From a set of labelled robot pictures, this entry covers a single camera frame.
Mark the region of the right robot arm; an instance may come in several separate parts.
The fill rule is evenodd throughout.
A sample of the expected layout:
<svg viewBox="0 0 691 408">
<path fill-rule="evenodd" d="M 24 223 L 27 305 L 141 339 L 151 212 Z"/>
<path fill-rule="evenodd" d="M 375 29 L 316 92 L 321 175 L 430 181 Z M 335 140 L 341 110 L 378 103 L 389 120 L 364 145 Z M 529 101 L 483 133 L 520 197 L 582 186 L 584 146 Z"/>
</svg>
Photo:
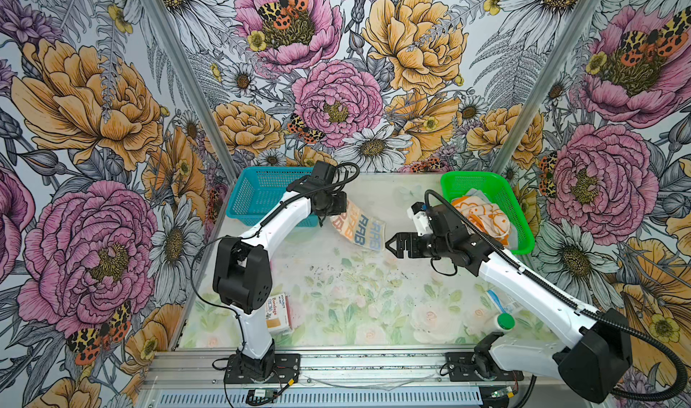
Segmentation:
<svg viewBox="0 0 691 408">
<path fill-rule="evenodd" d="M 498 241 L 477 228 L 434 190 L 408 210 L 413 233 L 395 233 L 385 247 L 399 259 L 451 260 L 455 268 L 498 287 L 541 320 L 560 340 L 554 348 L 503 341 L 493 333 L 479 343 L 478 355 L 503 370 L 561 379 L 575 394 L 592 403 L 610 396 L 640 402 L 663 402 L 682 394 L 688 384 L 684 362 L 653 337 L 631 328 L 615 309 L 603 313 L 571 296 L 515 258 Z M 660 351 L 676 370 L 675 381 L 650 394 L 619 387 L 633 365 L 632 339 Z"/>
</svg>

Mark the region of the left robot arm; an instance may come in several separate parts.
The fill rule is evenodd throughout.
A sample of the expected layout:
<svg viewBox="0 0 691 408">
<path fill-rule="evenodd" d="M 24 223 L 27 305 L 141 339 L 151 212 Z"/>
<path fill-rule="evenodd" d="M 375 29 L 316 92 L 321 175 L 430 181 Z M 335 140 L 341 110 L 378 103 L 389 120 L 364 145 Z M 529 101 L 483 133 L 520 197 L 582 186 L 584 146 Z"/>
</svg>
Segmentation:
<svg viewBox="0 0 691 408">
<path fill-rule="evenodd" d="M 215 256 L 212 288 L 239 322 L 242 343 L 235 365 L 245 377 L 266 381 L 275 369 L 275 341 L 266 325 L 266 302 L 273 290 L 270 261 L 289 233 L 304 219 L 347 211 L 345 185 L 360 168 L 318 162 L 311 173 L 291 182 L 277 204 L 239 236 L 225 236 Z"/>
</svg>

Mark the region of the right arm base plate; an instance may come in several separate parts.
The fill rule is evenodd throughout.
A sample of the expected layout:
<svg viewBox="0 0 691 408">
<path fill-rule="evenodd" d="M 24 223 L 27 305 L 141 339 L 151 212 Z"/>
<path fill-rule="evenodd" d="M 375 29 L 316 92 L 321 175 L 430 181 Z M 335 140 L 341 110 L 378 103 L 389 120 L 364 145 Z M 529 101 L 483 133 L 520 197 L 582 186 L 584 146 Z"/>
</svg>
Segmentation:
<svg viewBox="0 0 691 408">
<path fill-rule="evenodd" d="M 520 371 L 501 369 L 489 355 L 463 351 L 446 352 L 439 372 L 452 382 L 520 382 L 525 379 Z"/>
</svg>

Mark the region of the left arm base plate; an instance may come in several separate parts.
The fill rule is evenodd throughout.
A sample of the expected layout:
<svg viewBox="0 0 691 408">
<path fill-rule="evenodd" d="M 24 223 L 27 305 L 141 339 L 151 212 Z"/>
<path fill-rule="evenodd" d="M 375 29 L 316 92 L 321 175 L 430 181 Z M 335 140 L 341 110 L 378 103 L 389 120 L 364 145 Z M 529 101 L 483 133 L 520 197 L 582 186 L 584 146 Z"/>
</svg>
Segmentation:
<svg viewBox="0 0 691 408">
<path fill-rule="evenodd" d="M 243 354 L 230 357 L 230 364 L 222 368 L 226 385 L 279 384 L 299 380 L 300 354 L 271 354 L 264 359 L 251 359 Z"/>
</svg>

